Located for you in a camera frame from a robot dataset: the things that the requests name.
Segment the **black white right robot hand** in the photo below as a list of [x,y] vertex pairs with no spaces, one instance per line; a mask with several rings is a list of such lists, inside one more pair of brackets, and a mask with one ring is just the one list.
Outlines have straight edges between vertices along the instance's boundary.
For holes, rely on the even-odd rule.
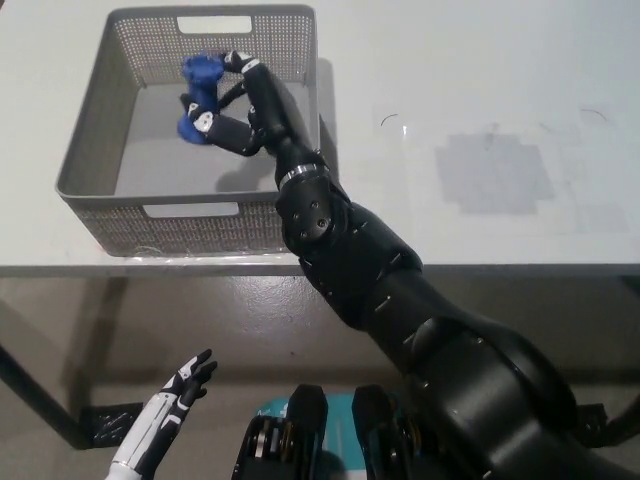
[[183,61],[182,76],[187,91],[177,131],[183,140],[244,157],[264,149],[276,159],[279,186],[328,169],[293,96],[260,59],[239,50],[193,55]]

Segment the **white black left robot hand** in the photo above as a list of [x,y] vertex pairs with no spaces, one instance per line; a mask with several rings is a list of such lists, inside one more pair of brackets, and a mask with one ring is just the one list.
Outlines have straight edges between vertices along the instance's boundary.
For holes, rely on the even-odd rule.
[[206,349],[179,368],[144,405],[109,466],[107,480],[152,479],[217,368]]

